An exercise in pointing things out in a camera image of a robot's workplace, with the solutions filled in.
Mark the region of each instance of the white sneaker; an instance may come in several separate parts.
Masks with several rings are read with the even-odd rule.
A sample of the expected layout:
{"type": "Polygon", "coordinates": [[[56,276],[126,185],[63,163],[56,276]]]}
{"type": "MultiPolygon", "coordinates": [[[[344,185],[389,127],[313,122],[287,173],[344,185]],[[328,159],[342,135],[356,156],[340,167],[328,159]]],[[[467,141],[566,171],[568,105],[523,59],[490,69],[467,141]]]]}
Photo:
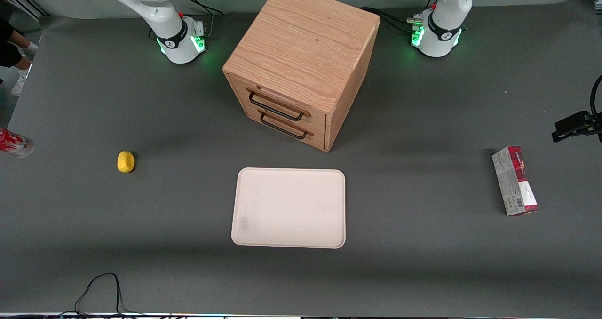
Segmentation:
{"type": "Polygon", "coordinates": [[[21,95],[21,91],[23,90],[23,85],[25,83],[25,80],[27,79],[27,75],[30,73],[31,68],[32,67],[30,66],[30,68],[28,68],[27,70],[19,70],[19,79],[17,80],[15,87],[13,87],[13,89],[10,90],[10,93],[13,96],[21,95]]]}

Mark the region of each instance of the drawer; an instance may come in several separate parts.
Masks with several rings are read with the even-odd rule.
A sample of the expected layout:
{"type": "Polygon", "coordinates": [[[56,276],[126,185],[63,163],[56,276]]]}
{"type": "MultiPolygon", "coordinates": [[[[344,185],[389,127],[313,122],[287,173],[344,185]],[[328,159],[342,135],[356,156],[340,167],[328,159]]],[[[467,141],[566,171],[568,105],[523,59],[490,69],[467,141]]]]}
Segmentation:
{"type": "Polygon", "coordinates": [[[262,109],[253,109],[247,113],[250,119],[272,128],[273,130],[297,139],[319,150],[324,150],[324,132],[312,131],[299,127],[292,122],[273,115],[262,109]]]}
{"type": "Polygon", "coordinates": [[[234,75],[229,75],[229,78],[230,84],[234,88],[238,100],[243,105],[247,114],[260,109],[304,130],[324,133],[324,113],[283,102],[281,99],[276,98],[274,94],[266,92],[265,88],[239,79],[234,75]]]}

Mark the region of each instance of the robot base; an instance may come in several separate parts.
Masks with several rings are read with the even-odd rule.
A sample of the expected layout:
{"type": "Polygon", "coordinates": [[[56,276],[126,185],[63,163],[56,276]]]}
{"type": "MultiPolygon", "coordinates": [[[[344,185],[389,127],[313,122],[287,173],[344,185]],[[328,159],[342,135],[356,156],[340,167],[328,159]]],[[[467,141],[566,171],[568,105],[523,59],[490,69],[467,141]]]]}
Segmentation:
{"type": "MultiPolygon", "coordinates": [[[[429,8],[421,13],[415,14],[414,18],[426,21],[431,12],[433,12],[433,10],[429,8]]],[[[439,58],[446,56],[452,48],[458,44],[461,33],[462,30],[460,29],[458,34],[453,38],[450,38],[450,40],[441,41],[437,34],[428,27],[428,24],[424,24],[412,35],[411,45],[419,49],[428,57],[439,58]]]]}
{"type": "Polygon", "coordinates": [[[175,64],[186,64],[193,61],[205,51],[205,26],[202,21],[195,21],[191,17],[182,19],[187,25],[187,36],[179,43],[177,48],[164,47],[159,40],[161,52],[175,64]]]}

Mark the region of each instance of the yellow object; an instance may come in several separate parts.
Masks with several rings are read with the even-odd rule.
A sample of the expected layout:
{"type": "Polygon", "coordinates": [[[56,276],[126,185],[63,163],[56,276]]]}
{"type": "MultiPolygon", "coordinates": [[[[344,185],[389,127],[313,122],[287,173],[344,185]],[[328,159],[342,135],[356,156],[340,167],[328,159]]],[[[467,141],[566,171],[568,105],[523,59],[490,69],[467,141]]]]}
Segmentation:
{"type": "Polygon", "coordinates": [[[134,155],[128,151],[122,151],[117,157],[117,169],[123,173],[130,173],[134,169],[134,155]]]}

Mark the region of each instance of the red and white cup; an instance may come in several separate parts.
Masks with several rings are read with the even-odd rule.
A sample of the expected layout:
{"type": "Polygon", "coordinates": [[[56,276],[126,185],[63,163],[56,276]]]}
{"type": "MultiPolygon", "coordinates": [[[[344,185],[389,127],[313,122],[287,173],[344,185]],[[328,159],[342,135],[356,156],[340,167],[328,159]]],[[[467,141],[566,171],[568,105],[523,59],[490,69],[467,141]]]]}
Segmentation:
{"type": "Polygon", "coordinates": [[[34,142],[28,137],[0,128],[0,151],[25,158],[34,151],[34,142]]]}

